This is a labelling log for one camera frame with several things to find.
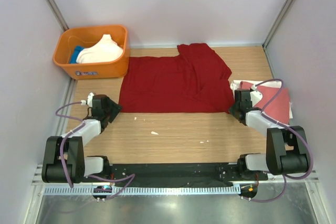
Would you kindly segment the dark red t shirt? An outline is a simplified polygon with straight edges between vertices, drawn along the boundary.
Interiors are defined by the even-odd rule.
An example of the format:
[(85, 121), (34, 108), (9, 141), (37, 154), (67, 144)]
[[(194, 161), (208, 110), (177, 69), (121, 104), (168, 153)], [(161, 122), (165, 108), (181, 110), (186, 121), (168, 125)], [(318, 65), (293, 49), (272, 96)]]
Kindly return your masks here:
[(131, 57), (119, 103), (124, 113), (217, 113), (234, 104), (232, 71), (207, 44), (178, 45), (173, 57)]

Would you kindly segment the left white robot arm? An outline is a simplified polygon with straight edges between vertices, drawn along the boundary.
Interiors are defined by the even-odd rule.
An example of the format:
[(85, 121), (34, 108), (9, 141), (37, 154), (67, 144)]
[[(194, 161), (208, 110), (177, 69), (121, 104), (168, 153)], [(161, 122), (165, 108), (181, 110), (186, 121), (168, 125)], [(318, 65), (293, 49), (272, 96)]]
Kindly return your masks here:
[[(62, 115), (63, 108), (72, 105), (86, 106), (83, 119)], [(112, 177), (106, 156), (84, 155), (84, 146), (99, 136), (116, 119), (122, 106), (105, 94), (89, 93), (85, 100), (72, 102), (59, 108), (55, 115), (79, 121), (69, 132), (51, 136), (46, 141), (41, 178), (45, 183), (66, 183), (70, 187), (87, 179), (106, 182)]]

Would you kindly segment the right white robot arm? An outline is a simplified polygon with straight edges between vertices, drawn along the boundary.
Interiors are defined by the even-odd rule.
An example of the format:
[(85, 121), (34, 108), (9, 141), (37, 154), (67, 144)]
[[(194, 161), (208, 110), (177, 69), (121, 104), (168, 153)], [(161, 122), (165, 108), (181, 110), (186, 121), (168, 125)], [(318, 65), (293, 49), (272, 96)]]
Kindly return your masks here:
[(238, 176), (248, 180), (256, 171), (262, 171), (288, 177), (301, 174), (294, 179), (306, 178), (312, 171), (313, 163), (304, 129), (280, 123), (260, 108), (253, 107), (251, 93), (250, 90), (235, 90), (235, 102), (229, 112), (241, 124), (266, 137), (266, 152), (242, 155), (243, 163), (236, 167)]

